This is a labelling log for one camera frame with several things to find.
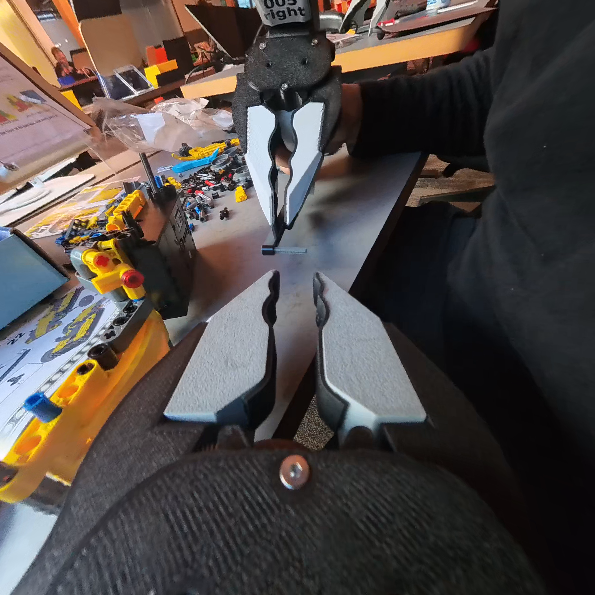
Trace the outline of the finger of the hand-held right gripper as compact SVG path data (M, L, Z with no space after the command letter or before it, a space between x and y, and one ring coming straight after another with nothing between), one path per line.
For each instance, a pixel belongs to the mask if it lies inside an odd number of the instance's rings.
M321 102L308 102L292 112L283 111L283 142L292 151L284 200L286 227L293 226L323 160L320 145L324 111Z
M281 141L277 115L264 105L249 107L246 163L262 212L272 230L282 230L275 153Z

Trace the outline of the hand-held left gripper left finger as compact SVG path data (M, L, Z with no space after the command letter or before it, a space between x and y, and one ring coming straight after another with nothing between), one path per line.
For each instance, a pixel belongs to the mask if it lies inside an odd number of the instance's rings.
M272 270L208 321L164 410L169 420L256 430L275 404L274 324L280 273Z

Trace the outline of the yellow black toy brick model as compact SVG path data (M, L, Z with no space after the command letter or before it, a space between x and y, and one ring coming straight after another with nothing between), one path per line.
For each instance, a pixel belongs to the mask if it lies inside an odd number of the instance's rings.
M174 190L149 201L134 223L65 251L69 280L1 329L1 339L61 291L76 286L112 300L119 313L87 360L47 398L35 393L33 415L1 458L1 504L57 508L90 445L127 393L170 350L165 320L185 316L196 246Z

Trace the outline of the person's right forearm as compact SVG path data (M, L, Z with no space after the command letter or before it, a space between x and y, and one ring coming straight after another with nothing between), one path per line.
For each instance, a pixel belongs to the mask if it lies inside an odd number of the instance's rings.
M349 153L485 155L493 53L489 48L424 74L361 83L359 131Z

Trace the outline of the grey desk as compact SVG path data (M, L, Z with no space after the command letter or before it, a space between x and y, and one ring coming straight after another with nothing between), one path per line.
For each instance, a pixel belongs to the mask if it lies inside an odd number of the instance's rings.
M175 341L206 321L264 272L280 272L280 298L274 325L277 400L257 437L272 437L294 395L311 381L317 331L313 275L328 274L345 289L376 257L394 229L420 172L417 154L353 160L344 149L327 157L313 194L305 202L281 247L305 248L301 255L261 255L269 231L258 201L231 207L225 222L200 224L194 232L197 257L188 315L168 322Z

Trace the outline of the cluster of grey toy wheels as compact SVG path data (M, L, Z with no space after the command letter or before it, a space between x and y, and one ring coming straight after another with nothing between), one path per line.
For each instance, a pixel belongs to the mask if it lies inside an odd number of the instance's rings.
M212 161L211 170L220 184L243 184L251 180L250 171L242 153L225 153Z

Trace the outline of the pile of loose toy pieces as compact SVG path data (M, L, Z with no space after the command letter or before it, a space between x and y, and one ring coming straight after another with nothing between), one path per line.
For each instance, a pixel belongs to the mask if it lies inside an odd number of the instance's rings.
M182 148L173 153L175 163L171 166L160 168L159 175L154 176L154 186L150 183L138 184L130 182L128 186L123 182L124 196L112 201L98 217L92 219L73 219L67 231L56 236L55 243L70 252L91 239L99 239L109 232L123 231L129 224L125 217L134 223L149 201L157 201L165 194L174 190L174 197L182 204L182 212L189 220L204 222L208 213L214 207L214 202L226 192L234 192L237 202L242 202L246 197L246 190L251 186L252 179L243 184L220 184L215 179L211 167L197 168L182 174L175 174L171 168L180 161L200 159L216 153L218 157L225 153L243 153L238 138L230 138L211 143L206 146L190 148L183 144Z

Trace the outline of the table with orange edge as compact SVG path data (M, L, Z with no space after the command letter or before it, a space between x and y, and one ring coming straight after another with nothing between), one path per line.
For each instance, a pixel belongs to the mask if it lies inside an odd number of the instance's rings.
M383 41L375 37L360 38L351 46L338 49L332 65L349 73L461 51L488 16L489 13L485 12L473 19L454 21L425 32L385 38ZM243 65L235 65L211 76L188 81L181 87L182 94L187 99L196 99L234 93L236 76L243 70Z

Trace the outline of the crumpled clear plastic bags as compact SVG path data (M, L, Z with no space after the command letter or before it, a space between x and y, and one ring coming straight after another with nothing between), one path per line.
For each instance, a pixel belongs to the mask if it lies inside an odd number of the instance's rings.
M118 139L134 152L178 152L222 139L233 128L233 118L224 109L208 107L208 100L174 98L151 109L121 100L95 98L90 113L104 134Z

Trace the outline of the stack of coloured blocks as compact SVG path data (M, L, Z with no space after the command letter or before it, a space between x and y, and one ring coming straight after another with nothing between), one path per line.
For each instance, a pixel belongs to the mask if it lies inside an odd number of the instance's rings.
M186 37L165 40L157 46L146 46L145 78L154 87L185 78L194 67Z

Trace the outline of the dark mat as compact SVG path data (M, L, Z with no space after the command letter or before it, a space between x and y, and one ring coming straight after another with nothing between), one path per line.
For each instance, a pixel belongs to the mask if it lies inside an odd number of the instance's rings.
M411 32L474 18L495 11L495 9L495 5L488 5L484 1L462 2L437 10L422 10L408 15L395 16L392 19L380 21L377 24L377 29L382 34Z

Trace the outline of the yellow printed leaflet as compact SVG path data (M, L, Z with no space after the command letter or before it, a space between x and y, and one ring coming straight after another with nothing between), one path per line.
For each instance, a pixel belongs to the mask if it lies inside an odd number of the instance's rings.
M50 209L40 221L26 229L24 234L31 239L60 236L67 231L73 219L98 217L108 204L123 196L122 184L110 183L89 187Z

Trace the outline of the open instruction booklet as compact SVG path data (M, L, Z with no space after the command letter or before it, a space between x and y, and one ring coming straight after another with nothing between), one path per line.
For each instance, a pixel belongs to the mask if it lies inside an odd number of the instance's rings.
M61 291L1 339L1 458L33 420L23 408L35 393L50 398L87 360L99 336L118 315L105 296L76 286Z

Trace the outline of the white stand base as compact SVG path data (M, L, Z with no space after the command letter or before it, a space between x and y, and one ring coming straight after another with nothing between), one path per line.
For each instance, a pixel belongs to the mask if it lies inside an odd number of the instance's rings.
M3 199L1 201L1 227L14 227L20 221L41 212L73 191L89 185L94 179L93 174L84 173L58 177L44 182L42 186L31 187Z

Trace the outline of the printed display sign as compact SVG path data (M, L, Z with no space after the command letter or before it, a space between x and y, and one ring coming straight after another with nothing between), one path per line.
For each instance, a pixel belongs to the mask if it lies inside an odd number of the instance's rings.
M97 133L87 114L1 45L1 193L77 156Z

